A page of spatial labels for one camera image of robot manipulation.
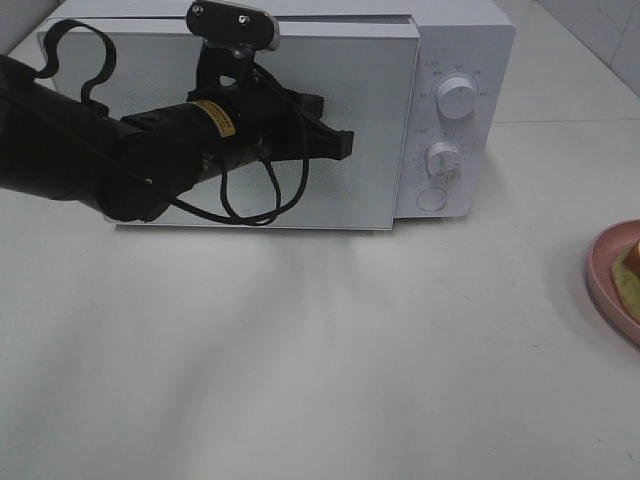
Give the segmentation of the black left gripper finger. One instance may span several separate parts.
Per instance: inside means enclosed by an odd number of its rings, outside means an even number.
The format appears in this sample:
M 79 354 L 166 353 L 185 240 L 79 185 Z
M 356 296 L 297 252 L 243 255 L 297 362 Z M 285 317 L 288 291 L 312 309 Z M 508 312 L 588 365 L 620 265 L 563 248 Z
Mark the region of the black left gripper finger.
M 341 161 L 352 155 L 355 133 L 334 130 L 320 121 L 305 120 L 301 149 L 304 158 Z
M 324 111 L 324 98 L 320 95 L 289 91 L 289 96 L 305 114 L 314 120 L 320 120 Z

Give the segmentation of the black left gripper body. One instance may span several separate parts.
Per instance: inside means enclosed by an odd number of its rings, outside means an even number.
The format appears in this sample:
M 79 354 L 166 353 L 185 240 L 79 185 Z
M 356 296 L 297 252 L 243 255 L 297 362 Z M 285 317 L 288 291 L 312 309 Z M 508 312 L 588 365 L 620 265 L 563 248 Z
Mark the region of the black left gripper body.
M 268 71 L 244 50 L 201 48 L 196 84 L 187 102 L 209 115 L 219 135 L 243 147 L 260 145 L 272 161 L 305 159 L 301 140 L 305 114 Z

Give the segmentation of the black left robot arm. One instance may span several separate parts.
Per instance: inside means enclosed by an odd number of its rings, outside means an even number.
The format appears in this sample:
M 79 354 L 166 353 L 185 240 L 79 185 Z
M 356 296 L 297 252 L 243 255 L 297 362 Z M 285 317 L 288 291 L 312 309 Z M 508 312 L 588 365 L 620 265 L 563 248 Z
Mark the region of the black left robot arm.
M 1 60 L 1 185 L 152 222 L 212 178 L 259 162 L 350 156 L 354 135 L 322 121 L 324 100 L 282 87 L 251 57 L 205 47 L 185 102 L 120 119 L 40 85 Z

